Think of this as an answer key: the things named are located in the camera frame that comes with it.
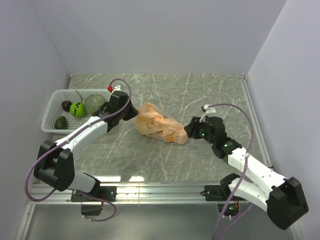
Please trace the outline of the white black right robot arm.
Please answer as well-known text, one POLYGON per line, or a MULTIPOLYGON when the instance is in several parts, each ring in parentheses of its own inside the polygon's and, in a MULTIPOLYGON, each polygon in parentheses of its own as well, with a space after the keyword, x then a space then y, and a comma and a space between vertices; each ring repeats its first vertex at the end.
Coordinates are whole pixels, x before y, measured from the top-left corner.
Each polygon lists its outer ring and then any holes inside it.
POLYGON ((286 230, 309 211, 302 184, 286 178, 265 166, 234 139, 230 138, 220 117, 193 117, 185 126, 188 137, 203 139, 214 155, 245 174, 249 181, 231 173, 220 180, 220 186, 206 185, 202 195, 207 201, 225 201, 238 197, 267 213, 281 230, 286 230))

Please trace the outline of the orange translucent plastic bag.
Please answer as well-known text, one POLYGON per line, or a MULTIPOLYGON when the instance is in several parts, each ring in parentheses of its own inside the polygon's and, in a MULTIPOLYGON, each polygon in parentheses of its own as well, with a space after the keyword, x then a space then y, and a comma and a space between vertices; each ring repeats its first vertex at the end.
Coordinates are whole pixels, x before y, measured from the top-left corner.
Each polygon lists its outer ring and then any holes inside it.
POLYGON ((137 111, 135 127, 141 135, 180 145, 188 141, 184 126, 156 105, 147 102, 137 111))

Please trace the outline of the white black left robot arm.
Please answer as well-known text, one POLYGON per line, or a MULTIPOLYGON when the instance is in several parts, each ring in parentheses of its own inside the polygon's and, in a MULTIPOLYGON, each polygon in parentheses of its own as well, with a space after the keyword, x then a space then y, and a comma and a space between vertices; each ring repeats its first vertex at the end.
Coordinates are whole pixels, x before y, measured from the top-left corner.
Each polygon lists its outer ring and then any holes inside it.
POLYGON ((121 120, 128 121, 137 114, 129 94, 113 91, 109 101, 85 124, 56 142, 46 141, 41 145, 33 169, 34 177, 54 190, 81 191, 89 201, 97 200, 101 195, 100 181, 75 171, 74 161, 89 144, 108 133, 121 120))

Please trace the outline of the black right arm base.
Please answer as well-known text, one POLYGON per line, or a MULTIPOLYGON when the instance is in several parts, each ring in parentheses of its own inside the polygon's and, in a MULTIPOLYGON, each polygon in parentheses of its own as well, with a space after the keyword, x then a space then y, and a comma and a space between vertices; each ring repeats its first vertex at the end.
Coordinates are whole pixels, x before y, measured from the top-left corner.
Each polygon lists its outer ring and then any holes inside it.
MULTIPOLYGON (((219 185, 205 185, 204 190, 201 191, 200 194, 205 197, 205 200, 207 202, 225 202, 231 193, 229 184, 231 184, 233 180, 237 180, 239 178, 240 176, 238 174, 231 173, 221 179, 219 185)), ((240 198, 236 196, 232 197, 224 213, 225 217, 228 217, 230 219, 235 218, 240 213, 239 200, 240 198)))

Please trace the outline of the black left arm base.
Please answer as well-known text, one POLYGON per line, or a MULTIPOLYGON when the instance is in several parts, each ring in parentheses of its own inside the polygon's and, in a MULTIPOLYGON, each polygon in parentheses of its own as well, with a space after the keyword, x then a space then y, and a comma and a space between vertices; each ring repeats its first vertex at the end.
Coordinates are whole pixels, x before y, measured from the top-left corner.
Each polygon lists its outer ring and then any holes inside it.
POLYGON ((99 216, 102 213, 103 207, 107 204, 113 207, 113 213, 111 214, 113 217, 117 211, 114 205, 116 195, 116 186, 99 186, 97 190, 89 193, 73 190, 70 201, 81 204, 81 214, 87 219, 99 216))

